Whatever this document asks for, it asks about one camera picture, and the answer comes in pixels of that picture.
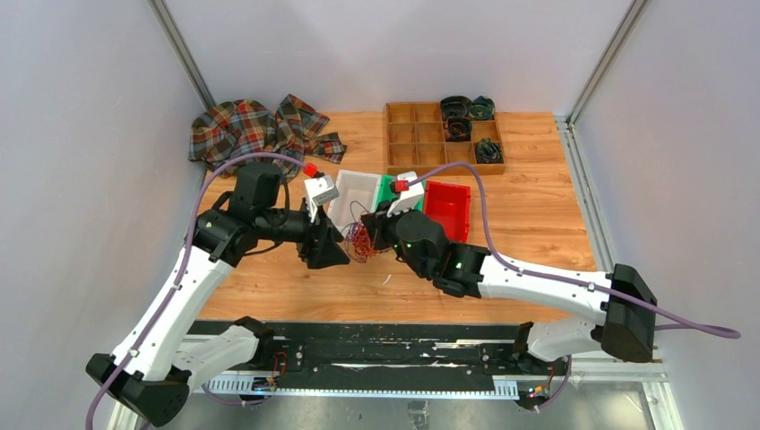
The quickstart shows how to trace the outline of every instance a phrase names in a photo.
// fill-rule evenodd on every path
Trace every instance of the wooden compartment box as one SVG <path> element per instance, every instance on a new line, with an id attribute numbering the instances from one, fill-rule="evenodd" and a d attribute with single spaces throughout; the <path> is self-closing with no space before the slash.
<path id="1" fill-rule="evenodd" d="M 501 133 L 496 120 L 472 121 L 471 138 L 467 142 L 447 142 L 445 123 L 441 117 L 440 104 L 388 103 L 385 105 L 385 150 L 388 175 L 398 175 L 411 170 L 418 175 L 453 161 L 467 161 L 481 175 L 501 175 L 506 165 L 478 164 L 475 160 L 475 143 L 488 137 L 501 148 Z M 466 168 L 450 168 L 441 175 L 469 175 Z"/>

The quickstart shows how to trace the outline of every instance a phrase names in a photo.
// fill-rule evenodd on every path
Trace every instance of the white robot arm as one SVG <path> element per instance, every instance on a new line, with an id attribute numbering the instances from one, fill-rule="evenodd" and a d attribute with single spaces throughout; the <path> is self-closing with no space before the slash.
<path id="1" fill-rule="evenodd" d="M 404 180 L 413 173 L 400 176 Z M 127 355 L 131 359 L 108 387 L 108 393 L 155 426 L 167 424 L 185 404 L 190 392 L 217 374 L 241 363 L 263 366 L 272 356 L 273 332 L 250 317 L 234 322 L 224 333 L 188 350 L 180 342 L 216 287 L 259 239 L 297 244 L 298 256 L 310 269 L 347 264 L 337 228 L 322 204 L 337 197 L 328 176 L 307 180 L 307 197 L 300 210 L 273 209 L 281 172 L 265 163 L 251 163 L 237 173 L 235 191 L 225 193 L 198 217 L 193 246 L 181 285 L 174 284 L 185 250 L 148 311 L 111 354 L 95 354 L 87 373 L 103 384 Z M 411 208 L 423 191 L 414 185 L 400 198 L 362 216 L 373 246 L 392 247 L 420 277 L 456 296 L 513 298 L 554 307 L 573 315 L 549 323 L 527 322 L 520 328 L 514 353 L 545 363 L 578 352 L 604 349 L 628 361 L 651 359 L 654 315 L 616 303 L 593 286 L 626 288 L 627 294 L 654 298 L 632 268 L 618 266 L 612 274 L 562 271 L 538 264 L 512 262 L 506 268 L 483 247 L 450 242 L 440 224 Z M 226 210 L 221 206 L 227 200 Z M 523 271 L 547 276 L 523 276 Z M 568 286 L 551 276 L 577 278 L 585 287 Z M 173 295 L 157 313 L 167 295 Z M 152 325 L 139 350 L 133 348 L 151 318 Z"/>

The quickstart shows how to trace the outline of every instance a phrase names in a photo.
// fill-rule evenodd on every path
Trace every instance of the wooden tabletop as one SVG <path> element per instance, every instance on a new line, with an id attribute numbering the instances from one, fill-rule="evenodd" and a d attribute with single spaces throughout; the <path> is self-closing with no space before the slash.
<path id="1" fill-rule="evenodd" d="M 331 120 L 324 131 L 339 132 L 348 152 L 340 165 L 312 157 L 308 160 L 333 178 L 341 168 L 384 173 L 383 114 L 326 115 Z M 548 113 L 499 113 L 497 120 L 505 143 L 506 172 L 484 176 L 483 182 L 498 251 L 563 269 L 595 270 L 554 117 Z M 293 205 L 303 197 L 302 179 L 298 176 L 290 183 Z M 469 176 L 435 180 L 471 187 L 468 243 L 485 245 L 475 180 Z M 233 186 L 234 178 L 217 179 L 203 198 L 202 211 Z M 283 202 L 281 193 L 278 206 Z M 216 289 L 199 318 L 233 320 L 245 315 L 262 321 L 388 323 L 524 323 L 566 316 L 517 300 L 449 297 L 417 278 L 391 253 L 366 264 L 352 262 L 310 271 L 292 244 L 245 258 Z"/>

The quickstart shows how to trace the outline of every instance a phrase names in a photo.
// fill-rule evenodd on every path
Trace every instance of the red plastic bin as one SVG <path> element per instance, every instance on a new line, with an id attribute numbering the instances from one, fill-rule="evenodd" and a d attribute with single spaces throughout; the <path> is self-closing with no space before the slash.
<path id="1" fill-rule="evenodd" d="M 427 181 L 422 212 L 444 226 L 449 240 L 466 242 L 470 234 L 470 188 Z"/>

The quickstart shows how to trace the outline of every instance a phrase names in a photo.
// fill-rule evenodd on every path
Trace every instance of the plaid cloth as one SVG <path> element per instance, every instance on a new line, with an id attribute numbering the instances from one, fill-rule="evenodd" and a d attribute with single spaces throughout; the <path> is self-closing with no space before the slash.
<path id="1" fill-rule="evenodd" d="M 259 151 L 278 152 L 299 160 L 312 155 L 340 163 L 346 145 L 338 134 L 317 136 L 329 120 L 292 94 L 280 103 L 276 115 L 254 100 L 227 101 L 193 121 L 189 159 L 203 162 L 209 170 L 228 159 Z M 288 180 L 298 174 L 299 167 L 292 163 L 267 160 L 281 168 Z M 222 175 L 234 175 L 237 169 L 232 166 Z"/>

